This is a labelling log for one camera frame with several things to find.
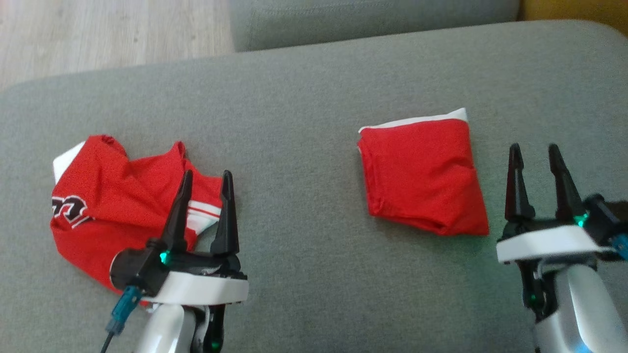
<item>blue cable connector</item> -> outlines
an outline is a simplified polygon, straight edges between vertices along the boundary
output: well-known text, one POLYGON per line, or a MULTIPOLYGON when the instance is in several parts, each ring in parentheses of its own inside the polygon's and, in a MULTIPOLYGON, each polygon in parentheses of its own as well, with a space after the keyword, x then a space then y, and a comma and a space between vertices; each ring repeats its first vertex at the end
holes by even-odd
POLYGON ((613 247, 617 250, 619 256, 628 261, 628 235, 619 234, 613 239, 613 247))
POLYGON ((126 319, 129 318, 129 315, 139 304, 139 301, 142 299, 142 291, 139 290, 136 286, 127 286, 122 292, 122 296, 118 300, 118 303, 114 306, 114 309, 111 311, 111 320, 107 324, 107 340, 105 340, 105 344, 102 346, 102 350, 100 353, 104 353, 113 336, 118 336, 124 330, 124 324, 126 323, 126 319))

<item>black cable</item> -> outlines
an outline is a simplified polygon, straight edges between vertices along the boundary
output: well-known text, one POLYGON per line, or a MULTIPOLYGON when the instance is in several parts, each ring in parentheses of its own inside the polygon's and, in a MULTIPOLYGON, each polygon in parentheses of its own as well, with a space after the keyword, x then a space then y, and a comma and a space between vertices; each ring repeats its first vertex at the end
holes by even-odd
POLYGON ((100 350, 100 353, 107 352, 107 348, 109 347, 109 344, 111 343, 111 339, 113 338, 113 336, 114 336, 114 333, 109 332, 109 335, 107 335, 107 339, 105 340, 105 344, 102 345, 102 349, 100 350))

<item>wooden floor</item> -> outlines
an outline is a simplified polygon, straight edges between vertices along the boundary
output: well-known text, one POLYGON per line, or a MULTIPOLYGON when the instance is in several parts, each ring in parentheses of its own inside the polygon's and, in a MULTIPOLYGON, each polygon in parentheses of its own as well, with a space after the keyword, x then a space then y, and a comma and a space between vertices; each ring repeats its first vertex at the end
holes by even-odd
POLYGON ((232 53, 229 0, 0 0, 0 90, 232 53))

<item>yellow object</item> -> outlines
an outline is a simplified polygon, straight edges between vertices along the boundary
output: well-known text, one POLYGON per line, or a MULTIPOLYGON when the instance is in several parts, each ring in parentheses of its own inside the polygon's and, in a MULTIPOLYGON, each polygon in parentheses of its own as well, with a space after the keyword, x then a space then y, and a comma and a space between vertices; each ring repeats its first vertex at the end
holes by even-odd
POLYGON ((521 0, 519 19, 588 19, 628 36, 628 0, 521 0))

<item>gray couch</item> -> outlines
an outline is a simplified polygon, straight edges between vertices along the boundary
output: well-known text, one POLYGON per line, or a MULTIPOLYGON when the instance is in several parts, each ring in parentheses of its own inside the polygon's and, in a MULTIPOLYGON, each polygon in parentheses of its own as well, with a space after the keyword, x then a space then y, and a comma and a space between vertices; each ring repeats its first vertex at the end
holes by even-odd
POLYGON ((237 0, 239 51, 514 21, 518 0, 237 0))
MULTIPOLYGON (((227 309, 225 352, 531 352, 519 273, 495 255, 508 147, 521 144, 539 215, 555 209, 550 142, 582 194, 627 198, 627 82, 620 33, 540 21, 15 86, 0 94, 0 351, 102 345, 117 296, 57 254, 48 222, 52 159, 107 133, 132 158, 182 139, 202 172, 233 172, 251 291, 227 309), (357 129, 459 107, 490 236, 441 238, 370 217, 357 129)), ((625 269, 600 273, 628 322, 625 269)), ((110 351, 131 352, 147 318, 133 313, 110 351)))

